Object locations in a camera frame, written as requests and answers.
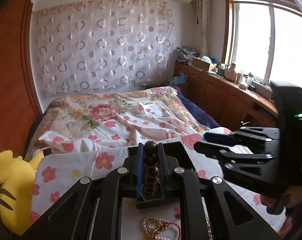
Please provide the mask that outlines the wooden side cabinet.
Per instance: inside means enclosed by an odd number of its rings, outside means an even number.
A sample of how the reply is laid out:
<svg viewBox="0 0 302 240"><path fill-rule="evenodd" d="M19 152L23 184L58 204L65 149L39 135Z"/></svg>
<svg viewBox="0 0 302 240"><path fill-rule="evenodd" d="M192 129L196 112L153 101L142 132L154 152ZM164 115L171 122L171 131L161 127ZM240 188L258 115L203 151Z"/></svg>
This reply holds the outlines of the wooden side cabinet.
<svg viewBox="0 0 302 240"><path fill-rule="evenodd" d="M201 72L189 65L175 64L174 76L188 75L184 96L210 115L220 126L277 127L278 112L262 95L239 88L224 77Z"/></svg>

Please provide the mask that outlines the white floral bed sheet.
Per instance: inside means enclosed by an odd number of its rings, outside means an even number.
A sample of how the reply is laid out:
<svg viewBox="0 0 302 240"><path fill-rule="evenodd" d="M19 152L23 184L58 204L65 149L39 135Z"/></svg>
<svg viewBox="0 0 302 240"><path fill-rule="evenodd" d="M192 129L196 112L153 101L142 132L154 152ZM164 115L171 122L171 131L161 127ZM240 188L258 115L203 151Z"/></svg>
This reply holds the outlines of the white floral bed sheet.
<svg viewBox="0 0 302 240"><path fill-rule="evenodd" d="M39 176L56 172L41 183L36 196L49 203L35 211L23 239L279 239L279 235L223 176L193 173L204 155L194 150L201 135L172 138L184 150L176 158L180 197L163 197L159 187L158 150L162 142L144 145L141 195L129 190L130 147L103 152L51 154L40 162Z"/></svg>

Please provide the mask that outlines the floral quilt blanket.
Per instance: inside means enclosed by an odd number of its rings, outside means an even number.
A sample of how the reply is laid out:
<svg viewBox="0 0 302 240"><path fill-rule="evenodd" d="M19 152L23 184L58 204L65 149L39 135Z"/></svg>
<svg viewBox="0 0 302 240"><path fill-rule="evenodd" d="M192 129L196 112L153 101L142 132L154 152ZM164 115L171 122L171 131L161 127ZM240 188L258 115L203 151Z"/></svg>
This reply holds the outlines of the floral quilt blanket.
<svg viewBox="0 0 302 240"><path fill-rule="evenodd" d="M49 147L78 153L138 145L218 127L174 87L69 95L52 101L31 127L25 159Z"/></svg>

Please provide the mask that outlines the circle patterned sheer curtain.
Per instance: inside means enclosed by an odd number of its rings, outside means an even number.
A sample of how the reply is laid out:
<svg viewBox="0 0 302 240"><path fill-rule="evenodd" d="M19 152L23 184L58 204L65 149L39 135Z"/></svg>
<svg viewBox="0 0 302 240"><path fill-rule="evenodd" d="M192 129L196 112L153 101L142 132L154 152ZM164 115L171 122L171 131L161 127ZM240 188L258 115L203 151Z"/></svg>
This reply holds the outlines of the circle patterned sheer curtain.
<svg viewBox="0 0 302 240"><path fill-rule="evenodd" d="M35 61L46 96L153 83L167 76L175 42L161 0L92 0L33 14Z"/></svg>

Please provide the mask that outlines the yellow plush toy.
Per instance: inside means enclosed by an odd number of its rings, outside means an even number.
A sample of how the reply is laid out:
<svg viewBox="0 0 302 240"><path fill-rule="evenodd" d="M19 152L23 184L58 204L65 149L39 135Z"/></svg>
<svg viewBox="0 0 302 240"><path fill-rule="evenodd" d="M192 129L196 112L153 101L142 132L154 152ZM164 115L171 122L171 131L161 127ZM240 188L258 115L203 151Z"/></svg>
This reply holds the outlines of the yellow plush toy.
<svg viewBox="0 0 302 240"><path fill-rule="evenodd" d="M36 170L44 158L39 151L30 161L0 152L0 219L12 233L21 236L31 226L31 200Z"/></svg>

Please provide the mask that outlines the wooden headboard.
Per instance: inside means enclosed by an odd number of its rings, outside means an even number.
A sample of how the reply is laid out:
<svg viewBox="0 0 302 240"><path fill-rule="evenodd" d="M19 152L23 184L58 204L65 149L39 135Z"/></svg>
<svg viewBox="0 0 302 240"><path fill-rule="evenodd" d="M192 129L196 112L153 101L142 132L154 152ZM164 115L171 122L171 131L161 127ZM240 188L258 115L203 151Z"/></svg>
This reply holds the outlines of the wooden headboard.
<svg viewBox="0 0 302 240"><path fill-rule="evenodd" d="M40 115L30 59L31 0L0 0L0 152L22 155Z"/></svg>

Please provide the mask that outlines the window with wooden frame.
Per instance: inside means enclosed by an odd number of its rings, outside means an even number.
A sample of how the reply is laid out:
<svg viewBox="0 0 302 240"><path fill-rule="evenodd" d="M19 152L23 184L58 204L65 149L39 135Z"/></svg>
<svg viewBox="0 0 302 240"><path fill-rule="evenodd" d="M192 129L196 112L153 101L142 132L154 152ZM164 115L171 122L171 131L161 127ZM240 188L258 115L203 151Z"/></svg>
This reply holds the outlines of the window with wooden frame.
<svg viewBox="0 0 302 240"><path fill-rule="evenodd" d="M225 0L222 60L256 79L302 88L302 11L293 0Z"/></svg>

